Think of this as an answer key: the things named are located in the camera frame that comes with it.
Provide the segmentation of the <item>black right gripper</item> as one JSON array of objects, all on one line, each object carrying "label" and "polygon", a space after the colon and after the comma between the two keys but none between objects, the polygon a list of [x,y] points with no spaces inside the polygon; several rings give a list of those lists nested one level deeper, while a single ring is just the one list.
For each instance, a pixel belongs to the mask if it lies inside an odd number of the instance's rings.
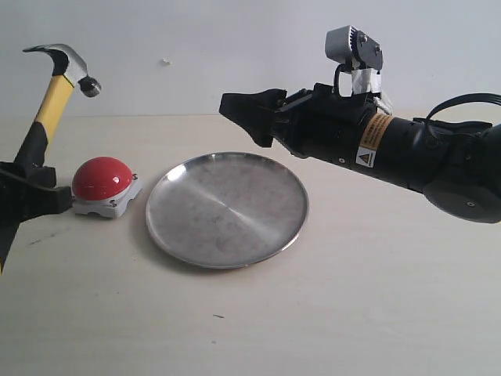
[{"label": "black right gripper", "polygon": [[219,113],[246,126],[255,144],[270,148],[273,138],[299,158],[350,167],[354,163],[355,142],[362,127],[377,112],[370,93],[341,96],[333,87],[317,83],[287,96],[284,89],[264,92],[224,93]]}]

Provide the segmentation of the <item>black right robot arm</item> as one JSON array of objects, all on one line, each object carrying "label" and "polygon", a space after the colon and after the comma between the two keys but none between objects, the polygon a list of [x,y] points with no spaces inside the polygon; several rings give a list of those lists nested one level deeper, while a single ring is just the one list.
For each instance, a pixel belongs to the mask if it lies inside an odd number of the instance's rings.
[{"label": "black right robot arm", "polygon": [[420,193],[471,222],[500,220],[500,128],[483,121],[411,120],[381,113],[375,96],[342,96],[316,84],[226,93],[220,114],[261,147],[280,143],[312,157]]}]

